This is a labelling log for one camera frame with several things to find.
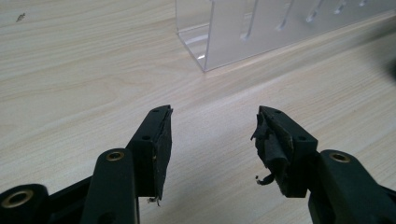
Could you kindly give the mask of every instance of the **wooden table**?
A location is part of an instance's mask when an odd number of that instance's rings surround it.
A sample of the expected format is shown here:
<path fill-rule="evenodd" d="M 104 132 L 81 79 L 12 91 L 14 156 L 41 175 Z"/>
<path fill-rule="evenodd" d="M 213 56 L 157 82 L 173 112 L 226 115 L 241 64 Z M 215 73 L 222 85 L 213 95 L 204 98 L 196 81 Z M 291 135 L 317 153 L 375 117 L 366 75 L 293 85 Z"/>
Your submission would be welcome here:
<path fill-rule="evenodd" d="M 311 223 L 307 199 L 255 182 L 269 174 L 249 141 L 259 105 L 396 189 L 395 43 L 389 13 L 204 74 L 177 38 L 174 0 L 2 0 L 0 190 L 72 185 L 170 104 L 163 200 L 141 200 L 142 223 Z"/>

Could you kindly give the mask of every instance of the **clear acrylic box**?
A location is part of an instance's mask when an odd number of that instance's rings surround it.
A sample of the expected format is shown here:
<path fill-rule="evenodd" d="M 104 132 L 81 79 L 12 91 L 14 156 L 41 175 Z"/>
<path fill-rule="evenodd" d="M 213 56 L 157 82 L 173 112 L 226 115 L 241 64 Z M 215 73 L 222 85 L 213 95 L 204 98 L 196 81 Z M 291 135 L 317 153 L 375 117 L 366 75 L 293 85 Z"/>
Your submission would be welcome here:
<path fill-rule="evenodd" d="M 396 0 L 176 0 L 177 32 L 204 71 L 396 8 Z"/>

